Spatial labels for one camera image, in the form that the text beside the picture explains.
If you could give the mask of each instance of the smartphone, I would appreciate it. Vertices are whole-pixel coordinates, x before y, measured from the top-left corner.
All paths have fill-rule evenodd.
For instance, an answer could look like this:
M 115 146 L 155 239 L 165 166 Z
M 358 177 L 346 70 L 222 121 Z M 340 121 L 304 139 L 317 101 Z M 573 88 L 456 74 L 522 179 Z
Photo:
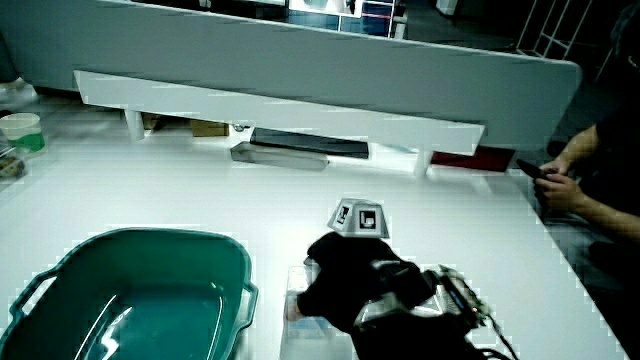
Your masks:
M 524 171 L 524 173 L 529 175 L 531 178 L 533 179 L 546 178 L 544 172 L 540 170 L 539 167 L 533 165 L 532 163 L 526 162 L 521 159 L 516 159 L 516 163 L 518 164 L 518 166 L 520 166 L 520 169 L 522 169 L 522 171 Z

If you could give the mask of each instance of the wooden block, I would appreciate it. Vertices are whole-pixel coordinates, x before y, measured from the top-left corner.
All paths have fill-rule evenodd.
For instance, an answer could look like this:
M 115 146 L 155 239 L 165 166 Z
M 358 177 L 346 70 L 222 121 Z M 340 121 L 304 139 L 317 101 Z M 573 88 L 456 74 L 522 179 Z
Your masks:
M 153 128 L 158 123 L 158 118 L 160 115 L 150 114 L 150 113 L 142 113 L 142 125 L 145 130 L 153 130 Z
M 191 120 L 193 136 L 229 136 L 229 124 L 215 121 Z

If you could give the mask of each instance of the white tabletop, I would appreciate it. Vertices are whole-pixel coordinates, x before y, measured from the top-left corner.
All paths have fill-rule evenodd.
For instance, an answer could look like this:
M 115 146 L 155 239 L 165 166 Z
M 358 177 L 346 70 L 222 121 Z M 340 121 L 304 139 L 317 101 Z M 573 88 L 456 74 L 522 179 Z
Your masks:
M 237 358 L 277 359 L 288 267 L 301 264 L 308 246 L 329 231 L 340 199 L 351 197 L 383 205 L 389 243 L 399 256 L 461 271 L 521 359 L 625 358 L 503 174 L 432 168 L 416 180 L 410 171 L 353 163 L 334 162 L 322 172 L 237 163 L 228 148 L 248 133 L 195 139 L 187 130 L 166 129 L 133 144 L 117 112 L 82 105 L 48 115 L 42 126 L 48 152 L 29 161 L 28 176 L 0 192 L 4 311 L 36 273 L 104 231 L 159 226 L 223 233 L 247 248 L 260 289 Z M 8 321 L 0 316 L 2 331 Z M 495 345 L 497 339 L 480 329 L 472 341 Z

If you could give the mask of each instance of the person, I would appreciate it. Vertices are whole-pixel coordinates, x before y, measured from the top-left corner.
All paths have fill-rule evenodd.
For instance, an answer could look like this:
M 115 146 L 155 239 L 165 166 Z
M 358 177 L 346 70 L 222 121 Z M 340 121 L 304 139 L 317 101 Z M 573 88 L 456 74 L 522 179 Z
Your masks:
M 637 87 L 640 13 L 634 14 L 622 18 L 623 28 L 616 25 L 615 48 Z M 634 176 L 640 155 L 639 100 L 632 93 L 616 111 L 575 135 L 540 167 L 546 178 L 534 180 L 543 221 L 588 289 L 629 290 L 639 273 L 631 266 L 640 259 L 640 186 Z M 571 173 L 581 176 L 574 180 Z

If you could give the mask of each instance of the floor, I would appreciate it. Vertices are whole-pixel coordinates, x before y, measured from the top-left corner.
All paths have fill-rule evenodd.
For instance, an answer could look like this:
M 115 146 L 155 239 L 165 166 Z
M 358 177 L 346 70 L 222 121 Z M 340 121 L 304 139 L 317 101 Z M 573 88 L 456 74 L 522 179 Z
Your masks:
M 425 0 L 406 0 L 405 3 L 409 13 L 407 38 L 410 40 L 507 52 L 512 51 L 516 41 L 515 34 L 501 33 L 477 19 L 446 18 Z M 625 99 L 627 92 L 624 88 L 625 84 L 615 68 L 605 68 L 604 76 L 598 82 L 594 82 L 592 77 L 585 77 L 580 90 L 550 140 L 568 141 L 580 130 L 586 129 L 606 116 Z M 79 98 L 38 96 L 29 85 L 14 89 L 0 84 L 0 110 L 35 112 L 45 117 L 53 113 L 82 111 L 82 106 Z M 75 129 L 78 132 L 77 136 L 89 136 L 82 133 L 82 127 L 75 127 Z M 515 158 L 523 158 L 537 164 L 551 159 L 545 149 L 535 152 L 518 152 Z M 3 189 L 3 184 L 0 183 L 0 191 Z M 634 324 L 629 324 L 630 320 L 623 314 L 623 309 L 629 308 L 630 299 L 595 291 L 591 296 L 629 356 L 635 358 L 640 351 L 637 341 L 632 337 Z

